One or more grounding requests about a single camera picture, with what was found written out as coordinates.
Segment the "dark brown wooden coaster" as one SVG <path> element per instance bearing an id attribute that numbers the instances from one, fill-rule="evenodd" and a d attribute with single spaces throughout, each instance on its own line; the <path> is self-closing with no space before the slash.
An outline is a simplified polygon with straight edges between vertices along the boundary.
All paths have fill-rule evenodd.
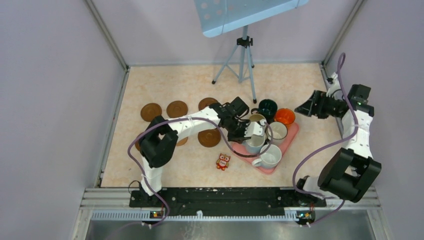
<path id="1" fill-rule="evenodd" d="M 198 110 L 201 111 L 201 110 L 205 109 L 206 107 L 208 107 L 208 106 L 210 106 L 211 104 L 214 104 L 214 103 L 218 103 L 218 101 L 215 98 L 206 97 L 198 103 Z"/>

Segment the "dark brown coaster front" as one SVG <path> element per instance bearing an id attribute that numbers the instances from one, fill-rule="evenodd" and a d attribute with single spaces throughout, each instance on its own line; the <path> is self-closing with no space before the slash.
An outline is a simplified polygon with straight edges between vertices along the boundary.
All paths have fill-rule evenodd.
<path id="1" fill-rule="evenodd" d="M 217 128 L 203 130 L 198 133 L 197 139 L 203 147 L 213 148 L 220 143 L 221 134 Z"/>

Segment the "light blue mug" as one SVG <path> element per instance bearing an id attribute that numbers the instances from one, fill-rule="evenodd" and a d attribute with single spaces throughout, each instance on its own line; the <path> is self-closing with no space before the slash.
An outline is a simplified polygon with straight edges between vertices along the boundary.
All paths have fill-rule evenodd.
<path id="1" fill-rule="evenodd" d="M 250 154 L 258 154 L 266 142 L 267 137 L 265 135 L 252 135 L 250 139 L 243 141 L 242 145 L 246 151 Z"/>

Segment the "red owl figure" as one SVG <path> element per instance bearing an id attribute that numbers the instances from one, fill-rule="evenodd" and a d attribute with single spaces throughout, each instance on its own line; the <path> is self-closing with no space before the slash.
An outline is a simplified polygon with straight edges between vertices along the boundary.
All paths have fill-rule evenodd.
<path id="1" fill-rule="evenodd" d="M 231 160 L 230 155 L 220 153 L 219 158 L 216 161 L 216 168 L 219 170 L 225 171 L 229 167 L 230 160 Z"/>

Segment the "dark brown ridged coaster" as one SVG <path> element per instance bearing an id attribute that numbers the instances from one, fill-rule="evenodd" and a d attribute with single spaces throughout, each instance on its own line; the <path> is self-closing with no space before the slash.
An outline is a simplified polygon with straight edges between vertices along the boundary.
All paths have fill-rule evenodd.
<path id="1" fill-rule="evenodd" d="M 188 113 L 188 106 L 184 101 L 175 100 L 167 106 L 166 113 L 169 118 L 179 118 Z"/>

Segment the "light brown coaster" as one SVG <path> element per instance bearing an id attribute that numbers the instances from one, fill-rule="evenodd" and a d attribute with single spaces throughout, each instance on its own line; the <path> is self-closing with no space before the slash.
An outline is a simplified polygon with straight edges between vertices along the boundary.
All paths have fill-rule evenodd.
<path id="1" fill-rule="evenodd" d="M 185 144 L 187 143 L 187 141 L 188 141 L 188 137 L 182 138 L 181 140 L 179 140 L 179 141 L 176 143 L 176 146 L 177 146 L 177 147 L 183 146 L 183 145 L 185 145 Z"/>

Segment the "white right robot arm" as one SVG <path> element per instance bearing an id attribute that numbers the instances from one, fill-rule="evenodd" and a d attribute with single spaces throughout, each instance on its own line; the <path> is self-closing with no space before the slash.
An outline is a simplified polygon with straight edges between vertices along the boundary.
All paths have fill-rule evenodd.
<path id="1" fill-rule="evenodd" d="M 340 118 L 342 139 L 340 149 L 324 166 L 318 177 L 293 178 L 293 200 L 307 206 L 314 198 L 336 198 L 359 202 L 382 170 L 370 149 L 370 125 L 375 115 L 368 104 L 371 88 L 354 84 L 346 99 L 335 99 L 326 92 L 315 90 L 311 97 L 295 109 L 296 113 L 319 119 Z"/>

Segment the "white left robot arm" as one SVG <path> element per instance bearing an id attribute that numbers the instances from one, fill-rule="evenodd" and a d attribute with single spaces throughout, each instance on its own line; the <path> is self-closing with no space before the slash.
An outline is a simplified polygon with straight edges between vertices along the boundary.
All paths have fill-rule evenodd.
<path id="1" fill-rule="evenodd" d="M 181 139 L 213 129 L 226 130 L 227 142 L 240 144 L 250 139 L 247 134 L 250 121 L 243 119 L 249 109 L 240 97 L 236 97 L 232 102 L 214 102 L 182 117 L 156 116 L 138 140 L 143 162 L 141 200 L 149 207 L 160 202 L 163 166 L 172 159 Z"/>

